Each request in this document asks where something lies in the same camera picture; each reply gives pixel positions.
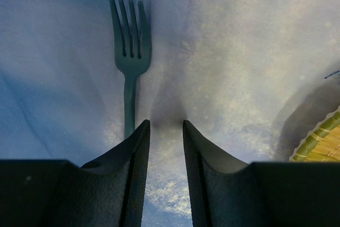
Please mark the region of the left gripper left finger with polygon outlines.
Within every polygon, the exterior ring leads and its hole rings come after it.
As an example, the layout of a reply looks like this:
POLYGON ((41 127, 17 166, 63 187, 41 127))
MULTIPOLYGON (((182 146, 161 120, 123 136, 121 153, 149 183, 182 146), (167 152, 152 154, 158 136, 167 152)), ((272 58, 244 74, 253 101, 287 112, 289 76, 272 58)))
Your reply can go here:
POLYGON ((1 160, 1 226, 140 226, 150 122, 78 167, 67 160, 1 160))

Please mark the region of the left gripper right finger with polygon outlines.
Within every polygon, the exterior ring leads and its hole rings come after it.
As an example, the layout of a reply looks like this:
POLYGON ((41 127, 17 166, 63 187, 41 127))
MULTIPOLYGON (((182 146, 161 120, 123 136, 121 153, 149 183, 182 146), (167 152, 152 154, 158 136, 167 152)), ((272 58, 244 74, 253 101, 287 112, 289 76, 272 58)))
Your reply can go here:
POLYGON ((247 164, 183 122, 194 226, 339 226, 339 164, 247 164))

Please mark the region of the yellow woven round plate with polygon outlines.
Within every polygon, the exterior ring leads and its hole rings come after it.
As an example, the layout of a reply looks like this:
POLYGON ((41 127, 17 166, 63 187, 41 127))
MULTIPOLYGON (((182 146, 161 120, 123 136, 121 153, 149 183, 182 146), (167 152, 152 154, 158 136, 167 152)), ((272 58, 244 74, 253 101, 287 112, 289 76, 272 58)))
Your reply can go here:
POLYGON ((339 162, 339 110, 327 114, 294 149, 290 162, 339 162))

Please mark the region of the dark teal plastic fork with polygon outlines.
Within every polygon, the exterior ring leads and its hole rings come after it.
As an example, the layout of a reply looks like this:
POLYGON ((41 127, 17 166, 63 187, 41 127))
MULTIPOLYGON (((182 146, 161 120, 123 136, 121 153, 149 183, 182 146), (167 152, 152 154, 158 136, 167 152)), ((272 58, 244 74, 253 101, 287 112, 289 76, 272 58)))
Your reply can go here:
POLYGON ((114 34, 114 59, 124 75, 124 138, 135 131, 135 97, 138 77, 150 67, 152 56, 151 29, 142 1, 138 1, 139 19, 134 2, 129 0, 128 21, 123 0, 109 0, 114 34))

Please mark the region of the blue pink Elsa cloth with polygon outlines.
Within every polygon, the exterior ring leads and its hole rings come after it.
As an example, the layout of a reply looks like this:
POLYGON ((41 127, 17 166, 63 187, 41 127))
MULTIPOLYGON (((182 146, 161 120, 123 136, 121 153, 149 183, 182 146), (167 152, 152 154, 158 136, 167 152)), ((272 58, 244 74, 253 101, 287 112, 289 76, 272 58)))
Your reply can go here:
MULTIPOLYGON (((183 121, 247 163, 288 160, 339 107, 339 0, 134 1, 152 33, 142 225, 191 226, 183 121)), ((2 159, 107 152, 124 137, 123 89, 109 0, 1 0, 2 159)))

